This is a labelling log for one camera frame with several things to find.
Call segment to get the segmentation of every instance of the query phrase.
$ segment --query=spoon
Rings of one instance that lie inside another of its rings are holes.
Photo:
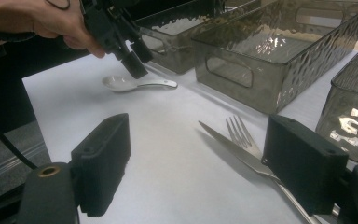
[[[146,86],[165,86],[171,88],[178,87],[178,84],[176,82],[165,79],[137,80],[114,76],[104,77],[103,84],[111,91],[132,91],[136,88]]]

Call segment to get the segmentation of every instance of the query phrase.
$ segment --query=white tabletop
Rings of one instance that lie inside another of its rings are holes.
[[[300,94],[280,115],[314,130],[330,80],[355,52]],[[81,223],[305,223],[274,183],[230,155],[199,125],[228,136],[236,114],[263,149],[268,116],[200,84],[195,71],[178,76],[147,65],[148,78],[176,81],[176,90],[115,93],[103,77],[129,73],[114,56],[87,56],[23,80],[52,161],[70,152],[104,119],[130,115],[131,157],[103,217]]]

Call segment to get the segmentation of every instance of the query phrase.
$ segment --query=textured plastic container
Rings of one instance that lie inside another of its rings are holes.
[[[353,50],[358,3],[282,0],[193,36],[197,80],[275,114]]]
[[[194,67],[191,36],[243,15],[247,8],[260,7],[260,0],[248,2],[248,7],[235,14],[226,14],[224,0],[191,1],[142,18],[135,24],[140,27],[142,39],[151,49],[152,61],[183,74]]]
[[[331,85],[316,133],[358,161],[358,54],[332,79]]]

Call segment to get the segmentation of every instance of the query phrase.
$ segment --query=spoon handle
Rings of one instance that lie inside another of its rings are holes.
[[[138,82],[138,87],[143,86],[167,86],[172,88],[177,88],[178,84],[170,80],[142,80]]]

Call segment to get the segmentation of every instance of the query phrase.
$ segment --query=knife blade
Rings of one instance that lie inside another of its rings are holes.
[[[281,180],[266,165],[261,163],[260,159],[250,154],[249,152],[243,150],[241,147],[235,145],[224,135],[218,133],[208,125],[202,123],[201,121],[199,121],[199,124],[208,134],[210,134],[214,139],[216,139],[219,143],[221,143],[225,147],[225,149],[227,149],[232,155],[237,157],[245,165],[250,167],[258,174],[264,175],[266,177],[273,179],[278,183],[281,183]]]

